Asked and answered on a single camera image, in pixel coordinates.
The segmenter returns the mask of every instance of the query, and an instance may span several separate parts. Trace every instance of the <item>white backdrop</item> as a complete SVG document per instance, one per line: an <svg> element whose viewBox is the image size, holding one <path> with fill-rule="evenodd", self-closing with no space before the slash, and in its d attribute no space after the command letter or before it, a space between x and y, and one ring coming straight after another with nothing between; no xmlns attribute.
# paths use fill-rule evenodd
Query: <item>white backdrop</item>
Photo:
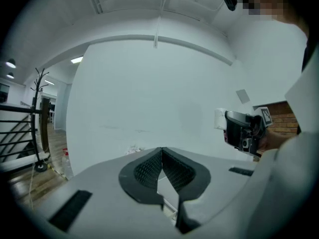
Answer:
<svg viewBox="0 0 319 239"><path fill-rule="evenodd" d="M247 74L252 105L285 101L286 92L301 75L306 35L295 25L244 15L228 37Z"/></svg>
<svg viewBox="0 0 319 239"><path fill-rule="evenodd" d="M8 93L8 99L7 104L12 105L20 105L20 101L23 101L23 94L25 91L25 86L7 81L5 79L0 78L0 83L5 84L9 86L9 93Z"/></svg>
<svg viewBox="0 0 319 239"><path fill-rule="evenodd" d="M213 128L214 109L238 110L243 81L234 67L193 49L146 40L91 45L75 75L67 140L78 174L130 146L171 146L236 158Z"/></svg>

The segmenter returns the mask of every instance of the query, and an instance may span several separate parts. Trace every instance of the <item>ceiling light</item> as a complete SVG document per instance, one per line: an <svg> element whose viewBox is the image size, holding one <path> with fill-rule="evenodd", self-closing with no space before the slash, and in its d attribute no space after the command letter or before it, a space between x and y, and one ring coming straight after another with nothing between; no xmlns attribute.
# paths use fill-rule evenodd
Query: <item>ceiling light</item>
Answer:
<svg viewBox="0 0 319 239"><path fill-rule="evenodd" d="M14 79L13 73L8 73L6 76L10 79Z"/></svg>
<svg viewBox="0 0 319 239"><path fill-rule="evenodd" d="M82 57L79 57L79 58L71 59L71 62L72 62L73 64L79 63L79 62L82 61L82 58L83 58L83 56L82 56Z"/></svg>
<svg viewBox="0 0 319 239"><path fill-rule="evenodd" d="M8 61L5 63L7 66L10 66L11 68L16 68L15 66L15 60L13 58L10 58Z"/></svg>
<svg viewBox="0 0 319 239"><path fill-rule="evenodd" d="M50 82L50 81L47 81L47 80L44 80L45 82L49 83L49 84L52 84L54 85L54 83Z"/></svg>

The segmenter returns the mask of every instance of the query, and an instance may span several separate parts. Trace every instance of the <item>hand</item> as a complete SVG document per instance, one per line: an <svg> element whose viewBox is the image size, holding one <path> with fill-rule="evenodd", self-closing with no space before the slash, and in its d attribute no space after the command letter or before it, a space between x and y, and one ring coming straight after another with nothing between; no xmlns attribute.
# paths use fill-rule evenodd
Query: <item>hand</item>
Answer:
<svg viewBox="0 0 319 239"><path fill-rule="evenodd" d="M281 135L274 132L266 130L264 136L259 140L258 150L266 151L270 149L279 148L285 141L287 141L291 136ZM224 130L224 140L228 143L228 136L226 130Z"/></svg>

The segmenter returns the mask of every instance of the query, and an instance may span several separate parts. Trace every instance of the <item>black mesh pad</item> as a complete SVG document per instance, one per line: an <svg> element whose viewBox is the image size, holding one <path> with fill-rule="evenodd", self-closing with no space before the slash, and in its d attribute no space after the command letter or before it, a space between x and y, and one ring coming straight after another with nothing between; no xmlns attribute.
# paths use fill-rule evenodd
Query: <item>black mesh pad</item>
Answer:
<svg viewBox="0 0 319 239"><path fill-rule="evenodd" d="M161 151L134 169L134 177L143 186L157 190L161 172Z"/></svg>
<svg viewBox="0 0 319 239"><path fill-rule="evenodd" d="M163 170L174 189L179 192L195 177L195 170L168 153L162 155Z"/></svg>
<svg viewBox="0 0 319 239"><path fill-rule="evenodd" d="M161 148L156 148L124 166L119 174L119 182L122 189L137 202L163 207L163 196L157 193L160 172Z"/></svg>

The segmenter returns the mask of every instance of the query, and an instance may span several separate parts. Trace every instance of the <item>cable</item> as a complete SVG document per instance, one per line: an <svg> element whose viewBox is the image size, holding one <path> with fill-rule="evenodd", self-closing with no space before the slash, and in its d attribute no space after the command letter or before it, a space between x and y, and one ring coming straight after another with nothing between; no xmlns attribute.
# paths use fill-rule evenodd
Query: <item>cable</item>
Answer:
<svg viewBox="0 0 319 239"><path fill-rule="evenodd" d="M50 164L48 164L47 162L45 162L45 160L43 159L43 162L48 166L49 169L51 169L53 172L55 172L57 175L61 176L64 180L68 181L68 178L66 178L66 176L64 176L63 174L61 174L59 171L55 170L55 168L53 166L51 166Z"/></svg>
<svg viewBox="0 0 319 239"><path fill-rule="evenodd" d="M164 0L163 4L160 7L160 11L159 11L159 18L158 18L158 26L156 28L156 34L154 36L154 48L158 47L158 41L159 41L159 29L160 29L160 19L161 19L161 15L163 14L163 9L164 9L164 5L165 5L166 0Z"/></svg>
<svg viewBox="0 0 319 239"><path fill-rule="evenodd" d="M31 210L34 210L33 208L33 201L32 201L32 197L31 197L31 190L32 190L32 182L33 182L33 175L34 175L34 168L35 168L35 161L33 161L33 165L32 165L32 172L31 172L31 179L30 179L30 185L29 185L29 207L31 208Z"/></svg>

